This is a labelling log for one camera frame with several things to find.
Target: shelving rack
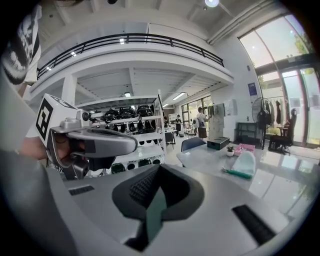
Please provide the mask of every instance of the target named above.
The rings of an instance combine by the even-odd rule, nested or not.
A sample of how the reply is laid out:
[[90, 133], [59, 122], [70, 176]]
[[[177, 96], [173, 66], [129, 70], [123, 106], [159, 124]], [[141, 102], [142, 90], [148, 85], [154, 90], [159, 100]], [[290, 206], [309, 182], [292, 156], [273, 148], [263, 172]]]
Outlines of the shelving rack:
[[[106, 112], [110, 108], [113, 109], [118, 109], [118, 108], [127, 108], [131, 106], [135, 106], [136, 109], [139, 105], [153, 105], [154, 109], [157, 109], [156, 114], [153, 116], [146, 116], [142, 117], [142, 121], [146, 120], [161, 120], [161, 129], [164, 131], [164, 119], [163, 119], [163, 110], [160, 107], [160, 99], [161, 99], [161, 92], [158, 90], [158, 95], [146, 95], [146, 96], [132, 96], [132, 97], [121, 97], [121, 98], [110, 98], [110, 99], [104, 99], [104, 100], [98, 100], [98, 101], [93, 101], [89, 103], [84, 103], [77, 105], [76, 107], [81, 110], [85, 111], [101, 111], [101, 112]], [[127, 128], [129, 127], [130, 123], [137, 123], [138, 117], [134, 118], [127, 118], [127, 119], [119, 119], [119, 120], [114, 120], [108, 123], [108, 125], [116, 125], [116, 124], [126, 124]], [[105, 122], [96, 122], [93, 123], [92, 126], [99, 126], [99, 125], [105, 125]], [[163, 141], [162, 146], [163, 150], [161, 147], [160, 143], [150, 145], [150, 146], [141, 146], [138, 143], [138, 148], [127, 155], [120, 155], [115, 158], [114, 164], [117, 163], [123, 163], [123, 165], [126, 165], [128, 162], [131, 161], [139, 161], [142, 159], [146, 158], [151, 158], [151, 157], [158, 157], [158, 156], [164, 156], [167, 153], [166, 150], [166, 138], [165, 138], [165, 133], [160, 133], [158, 125], [155, 128], [155, 132], [151, 133], [144, 133], [144, 134], [136, 134], [132, 135], [138, 142], [142, 141], [153, 141], [157, 140], [159, 141], [160, 139]]]

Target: glass door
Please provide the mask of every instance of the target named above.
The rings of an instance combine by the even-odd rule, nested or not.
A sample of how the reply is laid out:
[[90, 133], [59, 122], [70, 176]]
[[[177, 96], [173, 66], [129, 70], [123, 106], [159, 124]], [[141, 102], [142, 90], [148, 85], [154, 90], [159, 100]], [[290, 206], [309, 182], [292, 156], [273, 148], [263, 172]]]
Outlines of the glass door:
[[311, 145], [320, 145], [320, 89], [317, 74], [313, 68], [300, 70], [306, 89], [308, 110], [308, 133], [306, 142]]
[[318, 147], [320, 145], [320, 87], [315, 70], [297, 69], [282, 73], [289, 113], [296, 109], [294, 144]]
[[282, 78], [287, 93], [290, 118], [292, 109], [295, 109], [297, 114], [293, 132], [293, 141], [296, 145], [304, 146], [306, 130], [306, 103], [302, 81], [299, 77], [299, 71], [294, 70], [284, 72], [282, 73]]

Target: railing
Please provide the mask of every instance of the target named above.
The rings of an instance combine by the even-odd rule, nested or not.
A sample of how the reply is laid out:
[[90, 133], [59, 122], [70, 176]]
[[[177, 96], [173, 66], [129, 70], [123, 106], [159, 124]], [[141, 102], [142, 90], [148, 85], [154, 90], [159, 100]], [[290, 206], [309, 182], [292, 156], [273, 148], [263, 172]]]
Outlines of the railing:
[[77, 55], [82, 54], [83, 52], [92, 50], [94, 48], [103, 47], [103, 46], [117, 45], [117, 44], [124, 45], [124, 44], [130, 44], [130, 43], [160, 44], [160, 45], [182, 48], [187, 51], [199, 54], [204, 58], [208, 58], [224, 67], [222, 58], [192, 43], [182, 41], [176, 38], [164, 36], [164, 35], [146, 34], [146, 33], [127, 33], [127, 34], [114, 34], [109, 36], [98, 37], [98, 38], [77, 44], [76, 46], [64, 51], [63, 53], [59, 54], [58, 56], [50, 60], [43, 67], [38, 68], [37, 77], [40, 78], [46, 72], [52, 70], [55, 66], [59, 65], [60, 63], [72, 57], [76, 57]]

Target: white table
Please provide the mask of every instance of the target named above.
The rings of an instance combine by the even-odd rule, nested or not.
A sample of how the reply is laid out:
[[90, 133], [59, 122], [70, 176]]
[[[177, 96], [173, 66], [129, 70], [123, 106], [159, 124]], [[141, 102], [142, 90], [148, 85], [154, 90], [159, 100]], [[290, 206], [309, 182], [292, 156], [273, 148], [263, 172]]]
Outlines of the white table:
[[256, 149], [256, 172], [252, 179], [224, 173], [237, 156], [228, 157], [227, 148], [214, 150], [207, 144], [178, 153], [181, 163], [193, 171], [228, 179], [271, 204], [290, 220], [304, 213], [320, 190], [320, 166], [294, 156]]

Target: black box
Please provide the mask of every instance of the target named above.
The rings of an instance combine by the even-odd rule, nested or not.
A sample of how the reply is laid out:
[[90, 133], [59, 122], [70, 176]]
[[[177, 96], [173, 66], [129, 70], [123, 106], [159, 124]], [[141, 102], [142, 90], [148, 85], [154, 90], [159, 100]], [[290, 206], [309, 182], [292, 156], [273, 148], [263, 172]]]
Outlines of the black box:
[[214, 150], [222, 150], [226, 145], [230, 143], [230, 139], [227, 137], [219, 137], [214, 139], [213, 141], [207, 142], [208, 147]]

